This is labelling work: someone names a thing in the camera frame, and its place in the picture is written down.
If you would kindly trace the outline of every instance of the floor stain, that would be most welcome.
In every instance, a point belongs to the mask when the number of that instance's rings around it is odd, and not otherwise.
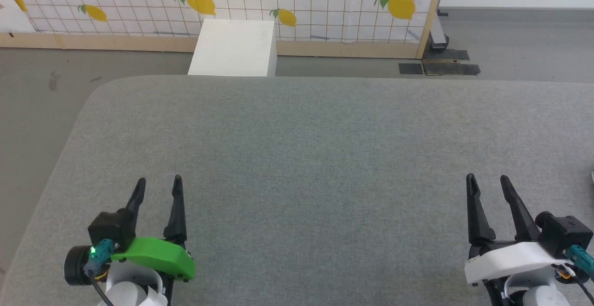
[[[58,79],[62,77],[62,75],[57,75],[56,71],[52,71],[50,74],[51,78],[49,79],[49,89],[51,91],[58,90]]]

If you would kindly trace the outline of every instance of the grid pattern fabric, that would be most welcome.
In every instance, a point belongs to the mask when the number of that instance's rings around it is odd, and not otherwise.
[[[204,19],[275,20],[285,41],[419,43],[431,0],[21,0],[39,33],[197,37]]]

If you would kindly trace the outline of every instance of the gray tablecloth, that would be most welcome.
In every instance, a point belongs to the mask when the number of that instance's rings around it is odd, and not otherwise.
[[[594,227],[594,85],[144,76],[99,88],[19,247],[6,306],[95,305],[62,262],[101,210],[147,192],[136,232],[161,236],[184,179],[197,278],[174,305],[475,306],[465,175],[513,238],[509,175],[536,215]],[[586,299],[561,287],[575,305]]]

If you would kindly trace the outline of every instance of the white box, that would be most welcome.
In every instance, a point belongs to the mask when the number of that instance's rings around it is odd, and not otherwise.
[[[272,20],[205,19],[188,75],[274,76]]]

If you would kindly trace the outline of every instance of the gray floor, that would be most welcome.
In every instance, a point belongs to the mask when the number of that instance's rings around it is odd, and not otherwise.
[[[456,78],[592,83],[592,16],[451,10],[442,21],[450,48],[468,50],[482,71]],[[0,286],[89,95],[116,78],[185,74],[190,61],[186,53],[0,48]],[[428,78],[400,75],[398,62],[279,57],[277,75]]]

